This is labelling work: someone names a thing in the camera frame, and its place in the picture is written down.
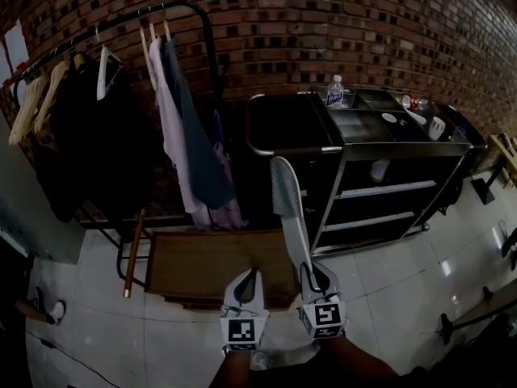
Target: purple garment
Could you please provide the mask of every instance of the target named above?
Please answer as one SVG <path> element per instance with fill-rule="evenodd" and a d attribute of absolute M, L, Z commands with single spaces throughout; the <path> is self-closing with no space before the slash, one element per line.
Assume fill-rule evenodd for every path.
<path fill-rule="evenodd" d="M 222 141 L 223 137 L 221 118 L 219 117 L 219 112 L 217 111 L 214 111 L 213 113 L 213 128 L 213 149 L 216 152 L 221 165 L 225 169 L 225 173 L 229 179 L 229 182 L 233 186 L 232 168 L 229 157 L 225 154 L 225 147 Z M 242 227 L 246 227 L 248 224 L 247 221 L 243 221 L 241 218 L 241 209 L 239 207 L 239 203 L 237 202 L 237 198 L 232 199 L 225 207 L 209 211 L 214 224 L 221 229 L 240 230 Z"/>

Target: metal stand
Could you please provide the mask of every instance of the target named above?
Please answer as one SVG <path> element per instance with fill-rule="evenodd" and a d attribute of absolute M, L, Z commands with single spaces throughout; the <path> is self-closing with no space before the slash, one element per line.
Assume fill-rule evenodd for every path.
<path fill-rule="evenodd" d="M 494 194 L 490 191 L 490 185 L 495 181 L 496 178 L 498 178 L 499 174 L 501 174 L 502 169 L 506 165 L 506 158 L 500 158 L 498 161 L 497 166 L 494 169 L 494 173 L 490 177 L 487 183 L 485 183 L 484 179 L 473 179 L 471 181 L 471 184 L 473 185 L 474 189 L 476 190 L 477 194 L 479 195 L 479 198 L 481 198 L 481 201 L 484 205 L 487 205 L 495 200 Z"/>
<path fill-rule="evenodd" d="M 126 15 L 121 15 L 113 20 L 108 21 L 101 21 L 97 26 L 90 26 L 85 32 L 83 32 L 81 35 L 74 37 L 72 40 L 70 40 L 67 43 L 62 44 L 61 46 L 54 49 L 52 52 L 47 53 L 45 56 L 43 56 L 41 59 L 33 63 L 31 66 L 29 66 L 25 71 L 22 72 L 18 80 L 16 81 L 15 88 L 14 88 L 14 101 L 15 105 L 18 109 L 20 109 L 19 101 L 18 101 L 18 85 L 19 83 L 25 79 L 31 76 L 36 70 L 38 70 L 41 66 L 45 65 L 46 63 L 50 62 L 52 59 L 59 57 L 62 53 L 66 52 L 67 50 L 70 50 L 73 48 L 76 44 L 79 44 L 83 42 L 84 40 L 90 39 L 93 36 L 96 36 L 97 33 L 104 32 L 108 29 L 111 29 L 113 27 L 120 26 L 123 23 L 127 23 L 134 19 L 139 19 L 140 17 L 145 17 L 147 15 L 150 15 L 151 13 L 164 11 L 166 9 L 170 9 L 171 7 L 177 7 L 177 6 L 185 6 L 191 8 L 200 18 L 203 24 L 203 34 L 204 34 L 204 41 L 206 44 L 207 49 L 207 59 L 208 59 L 208 67 L 210 69 L 210 77 L 212 79 L 212 87 L 213 92 L 216 100 L 216 110 L 221 114 L 221 120 L 223 121 L 223 137 L 225 139 L 225 144 L 228 145 L 228 136 L 226 134 L 226 125 L 224 125 L 225 122 L 225 105 L 223 100 L 223 89 L 222 89 L 222 83 L 219 76 L 219 70 L 217 67 L 217 58 L 216 58 L 216 48 L 213 41 L 213 34 L 212 34 L 212 24 L 210 22 L 210 18 L 208 17 L 208 14 L 201 9 L 198 5 L 196 5 L 193 2 L 188 2 L 186 0 L 171 0 L 169 2 L 164 2 L 160 4 L 155 4 L 153 6 L 147 6 L 140 10 L 132 11 L 130 13 L 127 13 Z M 124 242 L 122 239 L 117 242 L 112 236 L 110 236 L 104 228 L 101 227 L 102 224 L 95 221 L 95 219 L 84 209 L 84 207 L 80 207 L 82 213 L 85 215 L 85 217 L 90 221 L 91 225 L 100 233 L 109 240 L 113 246 L 115 246 L 118 250 L 117 253 L 117 259 L 116 259 L 116 271 L 119 275 L 119 277 L 123 280 L 126 280 L 126 276 L 122 273 L 122 269 L 120 267 L 120 263 L 123 259 L 129 259 L 129 257 L 123 257 L 122 253 L 124 251 Z M 144 237 L 143 239 L 151 239 L 152 235 L 145 230 L 144 228 L 141 229 L 141 232 L 143 233 Z M 148 259 L 148 256 L 136 256 L 136 259 Z M 136 283 L 137 285 L 144 286 L 144 283 L 141 280 L 135 279 L 133 277 L 132 279 L 133 283 Z"/>

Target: paper on wall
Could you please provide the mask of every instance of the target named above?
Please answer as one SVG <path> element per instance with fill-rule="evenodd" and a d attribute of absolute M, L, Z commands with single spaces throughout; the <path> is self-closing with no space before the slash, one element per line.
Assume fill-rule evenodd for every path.
<path fill-rule="evenodd" d="M 3 86 L 3 83 L 10 77 L 11 68 L 9 67 L 9 63 L 7 63 L 6 51 L 3 45 L 0 44 L 0 86 Z"/>
<path fill-rule="evenodd" d="M 17 69 L 18 66 L 29 60 L 25 38 L 22 33 L 22 24 L 19 19 L 16 20 L 13 28 L 6 33 L 6 45 L 13 69 Z"/>

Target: wooden board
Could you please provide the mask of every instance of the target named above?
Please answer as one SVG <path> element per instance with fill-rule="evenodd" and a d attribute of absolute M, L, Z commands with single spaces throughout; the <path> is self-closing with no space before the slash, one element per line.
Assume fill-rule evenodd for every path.
<path fill-rule="evenodd" d="M 517 175 L 517 157 L 512 157 L 508 150 L 504 147 L 502 142 L 499 141 L 497 135 L 490 135 L 490 139 L 496 146 L 496 148 L 504 155 L 506 158 L 507 164 L 506 168 L 513 174 Z"/>
<path fill-rule="evenodd" d="M 266 309 L 287 309 L 298 285 L 282 230 L 154 233 L 145 291 L 219 310 L 226 286 L 252 267 L 262 273 Z"/>

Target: black cable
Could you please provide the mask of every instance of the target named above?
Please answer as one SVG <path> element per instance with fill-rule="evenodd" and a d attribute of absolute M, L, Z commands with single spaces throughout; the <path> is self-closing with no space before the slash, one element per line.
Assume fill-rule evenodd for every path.
<path fill-rule="evenodd" d="M 106 381 L 108 384 L 110 384 L 111 386 L 114 386 L 115 388 L 120 388 L 118 385 L 115 385 L 114 383 L 112 382 L 109 382 L 105 377 L 103 377 L 100 373 L 98 373 L 95 369 L 92 369 L 90 368 L 87 364 L 85 364 L 84 362 L 81 362 L 73 357 L 71 357 L 68 353 L 66 353 L 65 351 L 63 351 L 61 348 L 58 348 L 56 345 L 54 345 L 53 343 L 51 342 L 48 342 L 47 340 L 45 339 L 42 339 L 40 338 L 39 336 L 36 336 L 34 335 L 33 333 L 29 332 L 26 330 L 26 332 L 32 336 L 33 338 L 36 338 L 37 340 L 40 340 L 41 344 L 46 346 L 47 348 L 50 348 L 50 349 L 57 349 L 59 352 L 63 353 L 64 355 L 66 355 L 68 358 L 70 358 L 71 360 L 73 361 L 76 361 L 78 362 L 79 364 L 81 364 L 82 366 L 84 366 L 85 368 L 88 368 L 91 372 L 93 373 L 96 373 L 97 375 L 99 375 L 104 381 Z"/>

